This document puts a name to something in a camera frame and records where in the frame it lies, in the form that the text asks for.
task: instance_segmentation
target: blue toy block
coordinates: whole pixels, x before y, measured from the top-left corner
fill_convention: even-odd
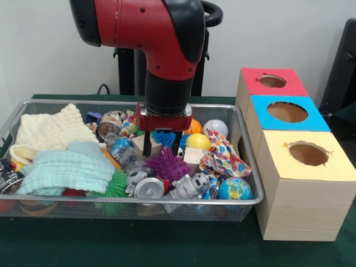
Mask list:
[[[87,124],[87,123],[95,122],[99,124],[101,117],[102,115],[100,113],[95,113],[90,111],[87,113],[84,123]]]
[[[330,129],[318,109],[309,97],[306,96],[251,96],[257,117],[265,130],[290,130],[290,131],[321,131],[329,132]],[[273,117],[267,108],[274,103],[288,103],[303,108],[308,117],[300,122],[285,122]]]

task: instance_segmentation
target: light blue towel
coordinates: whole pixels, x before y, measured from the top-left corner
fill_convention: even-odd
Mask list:
[[[98,143],[75,141],[67,150],[37,153],[17,193],[60,196],[68,187],[104,194],[114,172]]]

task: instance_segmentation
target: wooden box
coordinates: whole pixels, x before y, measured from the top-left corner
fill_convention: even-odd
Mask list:
[[[245,121],[256,158],[263,129],[330,131],[312,100],[305,96],[251,96]]]
[[[330,132],[269,131],[257,165],[264,240],[334,241],[356,193],[356,171]]]
[[[294,70],[242,68],[240,71],[236,106],[246,120],[251,103],[250,95],[308,96]]]

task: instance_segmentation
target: wire basket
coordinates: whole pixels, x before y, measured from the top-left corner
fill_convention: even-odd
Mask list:
[[[135,102],[29,100],[20,103],[0,130],[0,157],[9,157],[20,118],[23,114],[56,114],[67,104],[74,103],[82,118],[93,111],[104,114],[111,110],[135,110]],[[51,217],[87,219],[150,219],[194,221],[243,221],[253,205],[264,197],[261,179],[253,157],[241,111],[230,105],[192,104],[193,116],[202,124],[218,119],[229,128],[228,140],[237,149],[242,138],[252,172],[244,179],[249,183],[251,200],[198,200],[198,199],[137,199],[130,197],[70,197],[0,195],[2,217]],[[170,206],[174,211],[167,213]]]

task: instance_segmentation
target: green tablecloth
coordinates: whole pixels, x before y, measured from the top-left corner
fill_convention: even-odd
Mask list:
[[[190,102],[235,100],[200,97]],[[334,243],[263,241],[254,209],[242,223],[0,218],[0,226],[1,262],[7,266],[356,266],[354,205]]]

